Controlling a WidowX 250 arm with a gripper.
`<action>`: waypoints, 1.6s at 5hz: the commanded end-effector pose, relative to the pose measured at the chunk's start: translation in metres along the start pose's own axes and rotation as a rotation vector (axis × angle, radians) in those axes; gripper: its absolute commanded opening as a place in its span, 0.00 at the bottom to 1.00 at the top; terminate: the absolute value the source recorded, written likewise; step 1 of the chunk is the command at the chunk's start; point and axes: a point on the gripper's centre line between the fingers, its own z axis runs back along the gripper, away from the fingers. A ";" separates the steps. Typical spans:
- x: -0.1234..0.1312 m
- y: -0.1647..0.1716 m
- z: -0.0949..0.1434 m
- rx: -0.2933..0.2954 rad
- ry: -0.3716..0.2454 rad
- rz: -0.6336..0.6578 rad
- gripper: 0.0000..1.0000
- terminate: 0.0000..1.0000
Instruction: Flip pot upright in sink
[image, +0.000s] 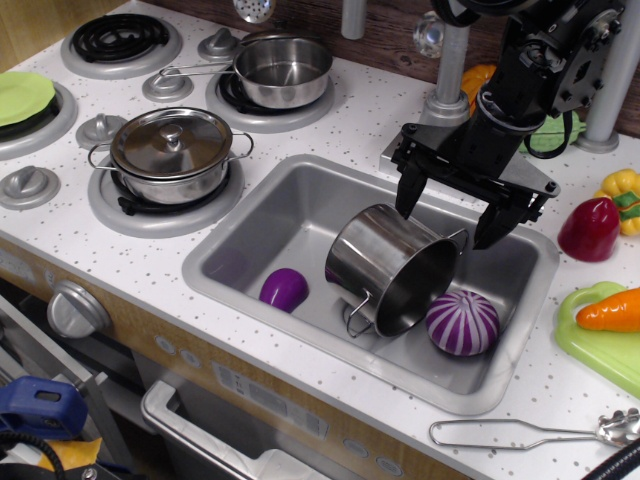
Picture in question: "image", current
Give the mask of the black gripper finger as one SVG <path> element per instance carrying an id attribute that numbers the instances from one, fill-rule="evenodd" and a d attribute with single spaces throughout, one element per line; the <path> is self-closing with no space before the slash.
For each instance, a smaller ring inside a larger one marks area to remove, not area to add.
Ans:
<path id="1" fill-rule="evenodd" d="M 414 162 L 407 162 L 397 185 L 395 208 L 402 218 L 408 219 L 422 195 L 428 177 Z"/>
<path id="2" fill-rule="evenodd" d="M 520 212 L 516 208 L 507 208 L 490 204 L 480 216 L 475 233 L 475 250 L 485 250 L 509 235 L 519 224 Z"/>

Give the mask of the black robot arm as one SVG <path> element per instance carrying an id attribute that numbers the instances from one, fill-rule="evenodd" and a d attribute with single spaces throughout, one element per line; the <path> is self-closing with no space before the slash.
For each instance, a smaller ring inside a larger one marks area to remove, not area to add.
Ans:
<path id="1" fill-rule="evenodd" d="M 549 117 L 572 127 L 604 86 L 603 69 L 622 29 L 621 1 L 448 1 L 433 4 L 446 25 L 467 27 L 482 16 L 507 19 L 495 72 L 458 126 L 407 123 L 392 161 L 401 174 L 395 209 L 409 218 L 433 179 L 487 204 L 474 246 L 487 249 L 516 226 L 536 221 L 559 186 L 517 156 Z"/>

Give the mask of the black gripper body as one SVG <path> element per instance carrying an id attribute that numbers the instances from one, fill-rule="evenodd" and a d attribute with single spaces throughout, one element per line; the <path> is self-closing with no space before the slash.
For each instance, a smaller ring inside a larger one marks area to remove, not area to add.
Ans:
<path id="1" fill-rule="evenodd" d="M 482 94 L 476 103 L 476 110 L 469 119 L 469 127 L 464 136 L 455 139 L 455 151 L 459 154 L 457 163 L 480 168 L 480 171 L 489 175 L 499 175 L 529 134 L 535 132 L 545 119 L 541 111 L 534 111 L 525 115 L 509 115 L 501 106 L 493 101 L 490 94 Z M 416 123 L 405 124 L 400 131 L 404 137 L 402 146 L 406 148 L 410 143 L 418 141 Z M 396 153 L 392 162 L 398 165 L 398 170 L 407 162 L 414 162 L 414 154 L 404 156 Z M 539 215 L 539 210 L 544 203 L 558 195 L 532 195 L 522 191 L 515 194 L 500 196 L 495 201 L 484 202 L 497 204 L 507 208 L 522 209 L 524 216 L 519 221 L 533 220 Z"/>

